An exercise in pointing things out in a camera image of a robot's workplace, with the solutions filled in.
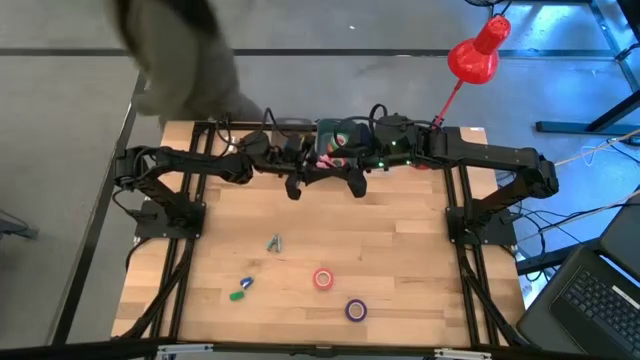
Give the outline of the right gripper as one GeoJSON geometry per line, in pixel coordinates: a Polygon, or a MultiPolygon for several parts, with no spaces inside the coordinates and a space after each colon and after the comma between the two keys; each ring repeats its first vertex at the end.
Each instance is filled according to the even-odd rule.
{"type": "Polygon", "coordinates": [[[327,172],[330,177],[345,180],[352,195],[362,198],[367,192],[367,180],[364,172],[383,168],[383,158],[379,150],[379,141],[368,125],[356,123],[347,145],[332,153],[332,157],[353,157],[357,160],[355,168],[331,168],[327,172]]]}

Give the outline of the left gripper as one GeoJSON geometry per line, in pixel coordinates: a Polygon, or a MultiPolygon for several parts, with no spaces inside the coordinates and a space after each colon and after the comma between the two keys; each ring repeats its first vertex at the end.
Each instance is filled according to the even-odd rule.
{"type": "Polygon", "coordinates": [[[322,179],[324,172],[316,166],[316,137],[294,134],[279,138],[273,145],[272,170],[279,176],[288,175],[285,190],[291,200],[301,197],[300,184],[309,185],[322,179]]]}

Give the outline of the pink tape roll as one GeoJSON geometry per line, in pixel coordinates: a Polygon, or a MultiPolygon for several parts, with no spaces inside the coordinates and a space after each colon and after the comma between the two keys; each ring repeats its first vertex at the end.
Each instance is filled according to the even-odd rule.
{"type": "Polygon", "coordinates": [[[327,268],[319,268],[313,274],[313,284],[318,290],[329,290],[334,284],[334,275],[327,268]]]}

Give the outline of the purple tape roll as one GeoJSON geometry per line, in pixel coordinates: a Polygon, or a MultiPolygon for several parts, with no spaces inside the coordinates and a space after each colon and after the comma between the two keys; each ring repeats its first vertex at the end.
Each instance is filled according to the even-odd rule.
{"type": "Polygon", "coordinates": [[[345,316],[351,322],[361,322],[367,314],[368,308],[360,299],[351,299],[345,306],[345,316]]]}

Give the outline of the teal plastic bin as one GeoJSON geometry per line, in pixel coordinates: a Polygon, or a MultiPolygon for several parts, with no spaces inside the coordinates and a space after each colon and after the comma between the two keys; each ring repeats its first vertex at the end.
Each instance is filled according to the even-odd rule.
{"type": "MultiPolygon", "coordinates": [[[[316,134],[316,142],[315,142],[315,153],[317,155],[317,159],[321,155],[328,155],[329,157],[332,157],[330,156],[330,153],[333,153],[336,151],[336,150],[333,152],[328,151],[327,146],[329,143],[330,135],[343,133],[343,134],[346,134],[350,140],[351,135],[356,130],[356,128],[357,128],[357,125],[354,120],[338,120],[338,119],[319,120],[317,123],[317,134],[316,134]]],[[[347,157],[346,159],[349,161],[349,165],[347,167],[333,167],[333,168],[355,168],[357,166],[357,160],[355,158],[347,157]]]]}

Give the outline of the smoky grey plastic bin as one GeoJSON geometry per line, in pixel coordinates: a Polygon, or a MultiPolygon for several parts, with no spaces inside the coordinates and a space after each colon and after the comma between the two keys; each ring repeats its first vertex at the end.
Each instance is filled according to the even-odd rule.
{"type": "Polygon", "coordinates": [[[283,132],[309,132],[315,128],[315,122],[308,118],[278,117],[273,125],[283,132]]]}

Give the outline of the person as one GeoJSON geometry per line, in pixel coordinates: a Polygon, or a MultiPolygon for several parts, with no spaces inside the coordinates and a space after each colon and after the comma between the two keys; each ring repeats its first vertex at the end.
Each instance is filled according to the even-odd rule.
{"type": "Polygon", "coordinates": [[[209,0],[103,0],[123,48],[146,78],[138,113],[168,120],[259,122],[209,0]]]}

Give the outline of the red desk lamp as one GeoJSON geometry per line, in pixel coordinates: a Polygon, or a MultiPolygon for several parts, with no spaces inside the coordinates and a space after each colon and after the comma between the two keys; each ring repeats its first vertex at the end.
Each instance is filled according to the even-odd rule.
{"type": "Polygon", "coordinates": [[[449,52],[447,64],[457,82],[442,110],[432,121],[431,130],[439,129],[464,84],[482,85],[493,79],[500,62],[499,48],[510,33],[510,21],[504,15],[495,15],[486,22],[476,37],[460,42],[449,52]]]}

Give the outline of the black desk crossbar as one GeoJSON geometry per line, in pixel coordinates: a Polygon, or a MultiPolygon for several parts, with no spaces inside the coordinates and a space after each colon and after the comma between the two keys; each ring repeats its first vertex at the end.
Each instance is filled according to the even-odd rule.
{"type": "Polygon", "coordinates": [[[600,248],[600,240],[594,238],[581,244],[571,245],[524,260],[519,260],[516,262],[517,274],[519,276],[523,276],[533,272],[543,271],[547,268],[559,266],[574,250],[577,250],[580,247],[586,247],[590,250],[597,250],[600,248]]]}

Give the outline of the black open laptop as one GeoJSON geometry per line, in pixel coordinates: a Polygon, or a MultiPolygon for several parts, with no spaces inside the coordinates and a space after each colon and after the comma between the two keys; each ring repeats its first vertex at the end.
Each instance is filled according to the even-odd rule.
{"type": "Polygon", "coordinates": [[[545,350],[640,360],[640,286],[581,246],[526,309],[517,329],[545,350]]]}

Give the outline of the grey floor stand foot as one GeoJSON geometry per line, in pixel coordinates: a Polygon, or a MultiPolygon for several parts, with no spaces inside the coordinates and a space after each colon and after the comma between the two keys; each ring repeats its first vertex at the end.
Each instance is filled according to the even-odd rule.
{"type": "Polygon", "coordinates": [[[5,235],[15,235],[25,239],[36,239],[39,229],[29,226],[22,219],[0,209],[0,239],[5,235]]]}

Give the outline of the black aluminium table frame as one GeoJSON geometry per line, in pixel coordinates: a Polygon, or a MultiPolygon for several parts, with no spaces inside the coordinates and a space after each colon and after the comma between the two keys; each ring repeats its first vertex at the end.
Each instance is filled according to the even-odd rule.
{"type": "MultiPolygon", "coordinates": [[[[468,171],[471,195],[493,192],[487,169],[468,171]]],[[[131,257],[112,334],[122,336],[151,305],[184,250],[185,278],[145,330],[147,337],[213,344],[213,351],[282,352],[316,357],[469,349],[498,341],[480,302],[462,280],[462,249],[445,211],[461,205],[460,174],[411,167],[374,172],[364,198],[327,179],[288,199],[283,181],[256,174],[245,186],[209,177],[163,178],[206,204],[194,241],[151,239],[131,257]],[[266,246],[274,234],[280,252],[266,246]],[[318,290],[313,274],[334,275],[318,290]],[[248,289],[240,281],[254,279],[248,289]],[[229,295],[243,291],[239,301],[229,295]],[[361,322],[345,316],[362,300],[361,322]]]]}

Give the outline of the silver metal bracket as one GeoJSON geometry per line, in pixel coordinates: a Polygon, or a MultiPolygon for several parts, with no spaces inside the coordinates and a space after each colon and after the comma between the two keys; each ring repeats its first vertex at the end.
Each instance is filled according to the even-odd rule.
{"type": "Polygon", "coordinates": [[[486,352],[439,348],[434,350],[432,360],[493,360],[486,352]]]}
{"type": "Polygon", "coordinates": [[[179,355],[189,353],[211,352],[214,348],[213,344],[195,343],[195,344],[166,344],[159,346],[157,353],[160,355],[179,355]]]}

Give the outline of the black desk frame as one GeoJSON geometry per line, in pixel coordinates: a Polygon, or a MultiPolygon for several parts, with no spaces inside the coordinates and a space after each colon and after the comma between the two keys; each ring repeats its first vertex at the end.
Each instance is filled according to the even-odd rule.
{"type": "Polygon", "coordinates": [[[576,1],[589,5],[610,50],[613,52],[613,61],[619,66],[632,93],[603,115],[589,123],[538,121],[535,123],[535,129],[540,133],[598,136],[622,136],[640,130],[640,125],[619,124],[619,121],[624,117],[640,108],[640,81],[635,77],[631,68],[626,63],[626,59],[632,51],[640,49],[640,0],[614,0],[636,38],[636,42],[624,50],[619,48],[615,36],[607,28],[605,16],[598,7],[596,0],[576,1]]]}

